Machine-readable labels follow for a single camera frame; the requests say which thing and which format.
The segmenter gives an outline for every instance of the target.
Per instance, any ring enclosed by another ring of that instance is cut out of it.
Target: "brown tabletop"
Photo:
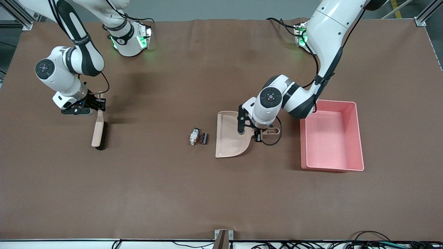
[[[1,238],[443,240],[443,76],[424,27],[362,20],[322,99],[354,101],[365,170],[304,171],[299,121],[281,111],[276,146],[216,159],[217,113],[237,110],[273,75],[301,85],[312,57],[270,21],[155,24],[151,51],[125,58],[101,23],[86,23],[111,90],[104,151],[95,116],[60,114],[34,74],[58,45],[55,23],[23,32],[0,90]],[[92,91],[101,76],[82,76]],[[209,145],[190,146],[194,127]]]

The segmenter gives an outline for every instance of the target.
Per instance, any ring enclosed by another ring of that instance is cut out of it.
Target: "pink plastic bin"
[[[357,105],[319,100],[317,112],[300,120],[302,168],[363,171]]]

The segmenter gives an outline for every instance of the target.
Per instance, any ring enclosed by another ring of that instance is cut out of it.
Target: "dustpan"
[[[254,130],[251,127],[245,127],[243,135],[237,132],[238,112],[221,111],[217,115],[217,141],[215,144],[215,157],[224,158],[237,156],[243,153],[254,136]],[[279,135],[280,130],[270,128],[263,131],[263,135]]]

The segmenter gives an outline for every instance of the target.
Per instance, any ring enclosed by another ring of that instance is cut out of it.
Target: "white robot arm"
[[[57,93],[53,96],[63,114],[88,115],[92,109],[105,110],[104,99],[88,96],[88,88],[74,74],[97,76],[105,66],[74,8],[65,0],[20,0],[21,4],[57,22],[75,47],[55,47],[50,56],[37,63],[35,73]],[[134,56],[147,48],[151,29],[131,22],[121,11],[129,0],[75,0],[97,16],[111,34],[114,47],[123,56]]]
[[[148,47],[152,28],[137,21],[130,21],[122,11],[130,0],[73,0],[93,13],[111,34],[114,47],[121,55],[131,57]]]
[[[97,76],[103,70],[105,62],[74,8],[65,0],[21,0],[21,3],[57,22],[75,45],[55,47],[47,58],[40,60],[35,66],[37,77],[56,91],[52,98],[54,103],[62,110],[76,102],[81,103],[80,107],[85,107],[81,112],[72,114],[92,114],[91,108],[104,110],[105,100],[88,96],[88,88],[75,75]]]
[[[304,89],[285,75],[270,78],[257,97],[252,97],[239,107],[238,132],[245,126],[262,130],[271,127],[280,108],[293,118],[303,119],[313,111],[315,104],[334,75],[342,56],[342,41],[346,31],[357,19],[362,9],[376,10],[385,0],[323,0],[307,23],[306,43],[320,60],[320,69],[309,90]]]

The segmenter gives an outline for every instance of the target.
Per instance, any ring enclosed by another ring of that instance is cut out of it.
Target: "yellow floor line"
[[[392,4],[392,9],[396,9],[398,7],[397,0],[391,0],[391,4]],[[398,19],[401,18],[401,14],[400,14],[399,10],[397,10],[395,12],[395,17],[398,18]]]

